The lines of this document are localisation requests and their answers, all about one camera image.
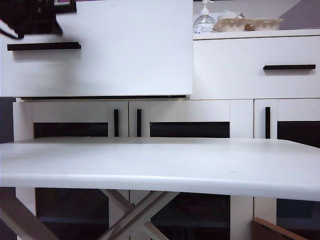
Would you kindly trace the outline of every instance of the cabinet door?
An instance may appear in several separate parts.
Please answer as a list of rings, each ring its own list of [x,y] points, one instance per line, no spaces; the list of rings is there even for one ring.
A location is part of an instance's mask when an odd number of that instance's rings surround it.
[[[266,135],[320,148],[320,99],[255,100],[254,136]],[[320,238],[320,202],[258,197],[254,204],[255,217],[310,240]]]
[[[252,138],[253,100],[131,101],[129,124],[132,138]],[[252,197],[182,192],[151,222],[169,239],[247,240],[252,216]]]
[[[13,121],[15,141],[66,136],[115,138],[115,132],[127,137],[128,102],[15,102]],[[129,196],[129,191],[122,194]],[[123,214],[98,189],[19,187],[16,196],[59,239],[95,240]]]
[[[78,1],[76,7],[76,14],[56,17],[62,36],[1,37],[1,96],[192,93],[192,0]],[[7,44],[54,42],[79,42],[81,49],[7,50]]]

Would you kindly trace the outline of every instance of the white cabinet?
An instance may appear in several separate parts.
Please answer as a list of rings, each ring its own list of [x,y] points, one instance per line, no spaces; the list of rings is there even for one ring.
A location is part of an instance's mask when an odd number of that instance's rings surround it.
[[[192,100],[319,98],[320,36],[193,41]]]
[[[1,96],[192,93],[192,0],[78,1],[76,5],[77,14],[57,15],[61,37],[1,37]],[[55,42],[78,42],[81,49],[7,50],[7,44]]]

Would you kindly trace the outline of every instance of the wall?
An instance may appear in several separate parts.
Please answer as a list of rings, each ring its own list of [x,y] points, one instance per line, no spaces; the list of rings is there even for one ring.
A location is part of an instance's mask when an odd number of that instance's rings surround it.
[[[319,14],[319,0],[301,0],[297,5],[280,17],[285,19],[281,25],[281,29],[319,29]]]
[[[245,17],[252,19],[279,18],[299,2],[300,0],[222,0],[209,3],[208,8],[211,13],[227,9],[243,13]],[[203,7],[201,2],[195,2],[193,6],[195,14]]]

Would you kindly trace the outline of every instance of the table top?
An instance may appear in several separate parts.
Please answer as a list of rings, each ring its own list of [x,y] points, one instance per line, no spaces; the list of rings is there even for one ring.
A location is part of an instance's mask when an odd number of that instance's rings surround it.
[[[320,149],[250,138],[48,137],[0,144],[2,187],[320,201]]]

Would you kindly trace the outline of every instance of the white table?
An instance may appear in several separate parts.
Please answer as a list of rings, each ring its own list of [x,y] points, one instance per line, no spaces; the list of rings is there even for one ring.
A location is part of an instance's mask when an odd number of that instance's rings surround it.
[[[1,144],[0,152],[3,187],[101,189],[118,202],[127,214],[100,239],[140,227],[166,239],[147,221],[179,192],[320,201],[320,149],[286,140],[49,137]],[[115,189],[152,192],[132,207]]]

